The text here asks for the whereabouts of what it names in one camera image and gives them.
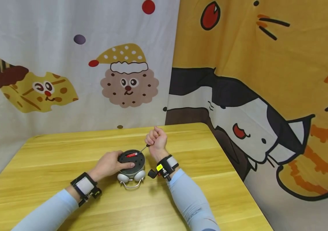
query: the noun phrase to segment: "purple dot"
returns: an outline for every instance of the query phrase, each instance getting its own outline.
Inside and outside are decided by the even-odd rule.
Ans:
[[[86,42],[86,38],[81,34],[77,34],[76,36],[74,36],[74,42],[79,45],[82,45]]]

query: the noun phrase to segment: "light blue sleeve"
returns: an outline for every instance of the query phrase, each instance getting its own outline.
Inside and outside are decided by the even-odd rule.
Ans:
[[[21,220],[12,230],[57,230],[77,208],[76,200],[63,189]]]
[[[182,169],[174,174],[168,186],[192,231],[220,231],[202,190]]]

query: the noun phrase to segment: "black wrist strap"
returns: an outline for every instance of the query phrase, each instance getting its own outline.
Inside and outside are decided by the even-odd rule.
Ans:
[[[157,175],[161,175],[163,178],[171,181],[170,174],[172,174],[176,167],[178,167],[178,162],[174,159],[172,155],[165,157],[157,163],[156,171],[150,170],[148,175],[154,179]]]
[[[87,178],[91,184],[93,184],[93,189],[88,193],[88,194],[84,194],[77,186],[77,183],[81,180],[83,180],[84,178]],[[101,189],[99,189],[98,187],[96,187],[97,182],[95,182],[89,175],[88,173],[84,172],[82,173],[79,177],[77,177],[76,179],[74,179],[71,182],[72,187],[78,192],[81,201],[78,203],[79,207],[81,207],[85,202],[88,201],[90,196],[93,196],[94,198],[99,197],[102,194]]]

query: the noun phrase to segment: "fabric backdrop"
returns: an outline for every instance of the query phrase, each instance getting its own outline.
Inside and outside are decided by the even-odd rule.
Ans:
[[[181,0],[169,94],[274,230],[328,230],[328,0]]]
[[[35,135],[164,124],[178,9],[0,0],[0,172]]]

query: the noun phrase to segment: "finger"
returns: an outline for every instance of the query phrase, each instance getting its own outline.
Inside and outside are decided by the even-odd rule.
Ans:
[[[159,127],[154,127],[154,130],[159,134],[159,136],[166,135],[164,130]]]
[[[134,163],[128,162],[128,163],[118,163],[118,169],[119,171],[122,169],[130,169],[135,166]]]
[[[147,144],[149,144],[149,145],[153,145],[154,144],[154,141],[150,138],[150,135],[149,134],[147,134],[146,135],[146,139],[147,139]]]
[[[154,131],[153,130],[151,130],[150,132],[149,132],[149,136],[150,136],[150,138],[155,142],[156,141],[156,138],[154,137]]]
[[[116,155],[118,157],[123,153],[123,151],[122,150],[112,151],[112,153],[114,153],[114,155]]]
[[[159,137],[159,133],[157,133],[157,131],[154,130],[154,137],[157,139]]]

